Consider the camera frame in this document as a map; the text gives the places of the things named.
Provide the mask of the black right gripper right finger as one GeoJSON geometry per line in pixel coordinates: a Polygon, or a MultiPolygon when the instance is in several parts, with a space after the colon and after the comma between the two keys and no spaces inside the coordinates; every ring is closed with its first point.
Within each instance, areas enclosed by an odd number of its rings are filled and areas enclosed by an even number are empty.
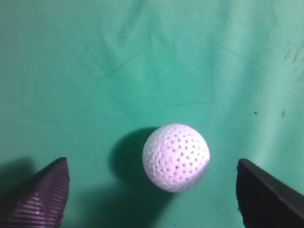
{"type": "Polygon", "coordinates": [[[236,198],[246,228],[304,226],[304,195],[248,159],[237,164],[236,198]]]}

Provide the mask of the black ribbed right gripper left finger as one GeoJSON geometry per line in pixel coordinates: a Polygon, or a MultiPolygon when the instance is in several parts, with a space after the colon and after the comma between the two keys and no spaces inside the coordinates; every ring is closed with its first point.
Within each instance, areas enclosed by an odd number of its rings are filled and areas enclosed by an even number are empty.
{"type": "Polygon", "coordinates": [[[70,175],[66,157],[0,196],[2,228],[58,228],[69,197],[70,175]]]}

